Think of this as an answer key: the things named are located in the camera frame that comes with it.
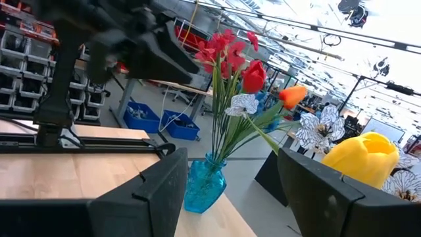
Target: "cable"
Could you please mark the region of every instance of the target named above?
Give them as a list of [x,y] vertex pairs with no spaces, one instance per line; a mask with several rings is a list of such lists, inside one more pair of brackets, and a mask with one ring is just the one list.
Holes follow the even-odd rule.
[[199,6],[199,0],[196,0],[195,10],[193,11],[193,14],[191,15],[190,23],[189,23],[189,28],[187,29],[186,36],[183,39],[182,47],[184,46],[184,43],[186,42],[186,39],[187,39],[187,37],[188,37],[188,35],[190,33],[191,25],[193,25],[193,19],[195,18],[195,15],[196,15],[198,6]]
[[[161,107],[161,115],[159,117],[159,126],[161,126],[161,122],[162,122],[162,116],[164,113],[164,104],[165,104],[165,98],[166,98],[166,94],[168,93],[168,89],[170,88],[170,86],[168,86],[165,90],[165,94],[164,94],[164,99],[162,100],[162,107]],[[193,101],[195,100],[197,94],[193,97],[193,99],[190,100],[190,103],[187,105],[187,107],[183,110],[183,112],[181,112],[178,116],[172,118],[172,120],[167,121],[167,123],[165,124],[164,128],[160,129],[159,132],[162,132],[163,130],[165,130],[165,128],[174,120],[178,119],[182,114],[184,114],[184,112],[190,107],[190,105],[193,103]]]

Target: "table leg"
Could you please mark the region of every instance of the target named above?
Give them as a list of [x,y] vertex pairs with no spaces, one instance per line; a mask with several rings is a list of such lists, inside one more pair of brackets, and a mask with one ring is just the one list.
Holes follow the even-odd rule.
[[197,113],[200,111],[200,109],[202,108],[203,102],[205,101],[205,95],[201,95],[198,94],[197,95],[197,100],[195,105],[193,106],[193,110],[191,111],[190,114],[190,119],[194,122],[197,116]]
[[118,125],[120,125],[121,128],[127,128],[127,125],[124,122],[123,116],[124,116],[124,113],[126,112],[126,107],[127,107],[127,104],[129,103],[130,96],[133,92],[135,83],[136,83],[136,80],[129,79],[127,81],[126,87],[124,88],[123,96],[121,97],[118,108],[113,109],[112,107],[110,107],[110,111],[112,115],[114,116]]

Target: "metal rod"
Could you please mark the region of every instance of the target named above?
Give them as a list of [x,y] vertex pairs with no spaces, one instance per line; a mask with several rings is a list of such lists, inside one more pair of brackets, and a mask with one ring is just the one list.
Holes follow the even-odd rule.
[[353,95],[355,89],[357,88],[357,86],[360,84],[360,82],[362,82],[364,80],[364,77],[360,76],[358,77],[357,83],[355,83],[354,88],[351,90],[351,92],[349,92],[349,95],[347,97],[347,99],[345,99],[345,101],[342,103],[341,107],[338,109],[338,113],[341,114],[343,108],[345,107],[345,105],[348,103],[349,99],[351,98],[351,96]]
[[[231,27],[231,28],[238,29],[238,30],[243,30],[243,31],[246,31],[246,32],[250,32],[250,30],[248,30],[248,29],[244,29],[244,28],[241,28],[241,27],[239,27],[239,26],[233,26],[233,25],[228,24],[228,23],[225,23],[225,22],[221,22],[221,24],[223,24],[223,25],[225,25],[225,26],[228,26],[228,27]],[[321,54],[321,55],[325,55],[325,56],[328,56],[328,57],[332,57],[332,58],[334,58],[334,59],[339,59],[339,60],[343,60],[343,59],[344,59],[343,57],[341,57],[341,56],[339,56],[339,55],[334,55],[334,54],[331,54],[331,53],[327,53],[327,52],[322,51],[322,50],[319,50],[319,49],[313,49],[313,48],[310,48],[310,47],[307,47],[307,46],[304,46],[304,45],[299,45],[299,44],[297,44],[297,43],[293,43],[293,42],[290,42],[290,41],[286,41],[286,40],[283,40],[283,39],[280,39],[280,38],[277,38],[277,37],[267,36],[267,35],[262,34],[262,33],[260,33],[260,32],[254,32],[254,33],[255,33],[256,35],[259,35],[259,36],[264,36],[264,37],[266,37],[266,38],[269,38],[269,39],[272,39],[272,40],[276,40],[276,41],[279,41],[279,42],[281,42],[281,43],[285,43],[285,44],[288,44],[288,45],[292,45],[292,46],[295,46],[295,47],[299,47],[299,48],[301,48],[301,49],[305,49],[305,50],[308,50],[308,51],[312,51],[312,52],[315,52],[315,53],[319,53],[319,54]]]
[[209,4],[209,3],[206,3],[207,5],[204,5],[200,1],[198,1],[198,2],[192,1],[192,0],[182,0],[182,1],[192,3],[192,4],[197,3],[202,7],[207,7],[207,8],[210,8],[210,9],[220,9],[222,11],[227,11],[229,13],[235,13],[235,14],[243,15],[243,16],[251,16],[251,17],[254,17],[254,18],[259,18],[259,19],[263,19],[263,20],[266,20],[266,21],[275,22],[275,23],[278,23],[278,24],[284,24],[284,25],[287,25],[287,26],[301,28],[301,29],[304,29],[304,30],[311,30],[313,32],[318,32],[319,34],[331,34],[331,35],[339,36],[339,37],[342,37],[342,38],[348,38],[350,40],[356,40],[356,41],[361,41],[361,42],[364,42],[364,43],[370,43],[372,45],[380,45],[380,46],[389,47],[389,48],[392,48],[392,49],[398,49],[398,50],[401,50],[401,51],[407,51],[407,52],[411,52],[411,53],[421,54],[421,51],[419,51],[419,49],[421,49],[421,47],[419,45],[415,45],[415,44],[403,43],[403,42],[389,40],[389,39],[381,39],[381,38],[377,38],[377,37],[374,37],[374,36],[365,36],[363,34],[349,33],[349,32],[345,32],[343,30],[336,30],[336,29],[333,29],[333,28],[325,27],[325,26],[317,26],[317,25],[313,25],[313,24],[297,22],[297,21],[294,21],[294,20],[284,19],[284,18],[280,18],[280,17],[268,16],[268,15],[261,14],[261,13],[250,13],[249,11],[246,11],[246,10],[243,10],[243,9],[237,9],[237,8],[231,8],[231,7],[222,7],[222,6],[219,6],[219,5]]

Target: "wooden table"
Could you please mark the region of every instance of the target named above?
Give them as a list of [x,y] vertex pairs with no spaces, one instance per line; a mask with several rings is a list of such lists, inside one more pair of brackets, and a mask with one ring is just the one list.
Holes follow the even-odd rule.
[[213,96],[213,90],[212,89],[209,89],[207,92],[204,92],[204,91],[201,91],[201,90],[198,90],[198,89],[195,89],[195,88],[190,88],[188,86],[183,86],[183,85],[181,85],[179,83],[156,81],[156,80],[150,80],[150,81],[156,82],[156,83],[160,83],[160,84],[166,85],[166,86],[171,86],[173,88],[178,88],[178,89],[181,89],[181,90],[185,90],[185,91],[188,91],[188,92],[198,93],[199,95],[204,95],[204,96],[209,96],[209,97],[212,97]]
[[[80,136],[148,138],[142,130],[76,125]],[[0,132],[31,133],[0,120]],[[155,154],[0,155],[3,199],[96,198],[156,163]],[[222,194],[205,214],[180,212],[177,237],[256,236]]]

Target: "artificial flower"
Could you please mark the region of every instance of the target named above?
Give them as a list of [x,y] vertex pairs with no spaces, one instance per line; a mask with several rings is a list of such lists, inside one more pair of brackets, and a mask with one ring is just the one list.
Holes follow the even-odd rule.
[[225,113],[230,116],[247,117],[247,113],[251,115],[256,113],[258,104],[255,95],[238,94],[231,98],[231,107],[227,108]]
[[232,43],[235,40],[235,35],[232,33],[232,30],[230,29],[226,29],[224,31],[224,34],[222,35],[222,37],[224,37],[224,39],[228,42],[228,43]]
[[254,32],[248,32],[247,38],[249,38],[250,43],[255,48],[255,51],[257,51],[259,49],[259,40],[257,39],[256,34]]
[[257,93],[262,89],[266,80],[266,71],[262,67],[262,62],[259,60],[251,61],[250,66],[241,74],[245,93]]
[[205,72],[213,72],[213,65],[216,60],[215,49],[205,47],[205,43],[200,41],[199,52],[195,54],[195,58],[203,63]]
[[235,40],[235,35],[231,30],[225,30],[223,34],[216,33],[209,40],[207,47],[214,49],[215,53],[219,53],[221,57],[225,57],[225,48]]
[[304,86],[292,86],[279,93],[279,99],[284,102],[284,107],[288,110],[294,108],[307,94]]
[[263,113],[264,102],[268,99],[268,96],[268,92],[257,92],[255,94],[255,98],[259,102],[259,104],[257,105],[257,112],[255,113],[256,115],[260,115]]
[[345,134],[345,120],[338,116],[333,105],[323,109],[320,119],[312,113],[301,115],[300,123],[301,127],[295,135],[300,146],[319,153],[327,153],[330,140],[338,140]]
[[381,189],[398,160],[395,145],[381,134],[367,132],[337,144],[323,158],[322,164]]
[[245,43],[242,41],[237,41],[230,45],[228,49],[228,63],[232,65],[234,71],[238,70],[244,63],[245,58],[241,56],[241,52],[245,48]]
[[411,171],[397,171],[387,178],[382,190],[407,201],[420,202],[421,176]]
[[418,158],[406,154],[397,142],[393,142],[393,144],[395,144],[399,151],[399,162],[397,163],[396,168],[409,168],[421,162]]

